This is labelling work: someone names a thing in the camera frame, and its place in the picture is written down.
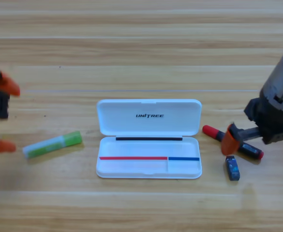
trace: box lid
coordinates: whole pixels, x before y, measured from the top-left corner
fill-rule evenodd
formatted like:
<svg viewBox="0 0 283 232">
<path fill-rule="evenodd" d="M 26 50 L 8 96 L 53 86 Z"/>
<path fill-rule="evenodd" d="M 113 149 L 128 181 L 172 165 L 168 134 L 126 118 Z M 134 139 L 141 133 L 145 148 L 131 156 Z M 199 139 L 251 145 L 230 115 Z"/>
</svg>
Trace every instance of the box lid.
<svg viewBox="0 0 283 232">
<path fill-rule="evenodd" d="M 201 108 L 195 99 L 112 99 L 97 104 L 102 134 L 131 137 L 195 135 Z"/>
</svg>

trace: orange part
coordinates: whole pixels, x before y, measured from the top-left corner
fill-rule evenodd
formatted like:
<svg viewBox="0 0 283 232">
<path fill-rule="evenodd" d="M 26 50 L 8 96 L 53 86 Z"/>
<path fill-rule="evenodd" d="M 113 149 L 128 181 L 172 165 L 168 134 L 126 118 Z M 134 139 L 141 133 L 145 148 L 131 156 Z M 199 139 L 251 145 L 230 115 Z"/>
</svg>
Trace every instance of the orange part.
<svg viewBox="0 0 283 232">
<path fill-rule="evenodd" d="M 0 79 L 0 91 L 9 95 L 20 96 L 19 85 L 5 73 L 2 73 L 2 78 Z"/>
<path fill-rule="evenodd" d="M 0 140 L 0 152 L 14 152 L 16 145 L 10 141 Z"/>
<path fill-rule="evenodd" d="M 230 127 L 231 125 L 229 125 L 229 127 L 227 128 L 227 131 L 221 141 L 221 152 L 226 156 L 235 153 L 240 146 L 240 141 L 234 139 L 232 134 L 229 132 Z"/>
</svg>

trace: wood grain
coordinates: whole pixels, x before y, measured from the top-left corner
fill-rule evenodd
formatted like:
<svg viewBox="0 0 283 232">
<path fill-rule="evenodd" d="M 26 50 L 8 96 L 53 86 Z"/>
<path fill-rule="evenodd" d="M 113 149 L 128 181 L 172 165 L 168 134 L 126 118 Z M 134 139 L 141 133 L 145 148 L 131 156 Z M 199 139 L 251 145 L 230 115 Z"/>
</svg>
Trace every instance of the wood grain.
<svg viewBox="0 0 283 232">
<path fill-rule="evenodd" d="M 232 183 L 201 132 L 254 124 L 243 109 L 283 54 L 283 0 L 0 0 L 0 69 L 20 86 L 0 138 L 0 232 L 283 232 L 283 142 L 250 141 Z M 102 99 L 198 99 L 196 180 L 96 175 Z M 79 130 L 27 161 L 22 147 Z"/>
</svg>

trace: glue stick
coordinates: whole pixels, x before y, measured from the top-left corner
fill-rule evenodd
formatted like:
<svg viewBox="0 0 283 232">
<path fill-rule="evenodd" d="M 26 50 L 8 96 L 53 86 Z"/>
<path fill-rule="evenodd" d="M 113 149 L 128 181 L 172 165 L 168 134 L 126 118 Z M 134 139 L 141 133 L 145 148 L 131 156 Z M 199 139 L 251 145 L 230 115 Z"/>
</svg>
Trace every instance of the glue stick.
<svg viewBox="0 0 283 232">
<path fill-rule="evenodd" d="M 41 141 L 36 144 L 26 146 L 22 149 L 25 158 L 30 159 L 63 147 L 82 143 L 82 137 L 79 131 L 65 134 L 56 138 Z"/>
</svg>

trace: marker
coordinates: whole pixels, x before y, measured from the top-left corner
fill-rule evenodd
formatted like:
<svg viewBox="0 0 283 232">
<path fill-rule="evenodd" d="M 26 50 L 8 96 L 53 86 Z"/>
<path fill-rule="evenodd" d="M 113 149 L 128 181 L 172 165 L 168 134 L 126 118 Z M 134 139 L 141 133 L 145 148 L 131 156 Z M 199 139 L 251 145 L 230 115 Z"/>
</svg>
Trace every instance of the marker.
<svg viewBox="0 0 283 232">
<path fill-rule="evenodd" d="M 203 132 L 218 141 L 222 141 L 225 135 L 224 132 L 208 125 L 203 126 Z M 238 151 L 256 160 L 261 160 L 264 156 L 262 150 L 247 143 L 241 143 Z"/>
<path fill-rule="evenodd" d="M 25 154 L 25 158 L 30 159 L 61 149 L 63 147 L 80 144 L 82 141 L 83 140 L 80 132 L 75 131 L 53 139 L 26 146 L 22 149 L 22 151 Z"/>
</svg>

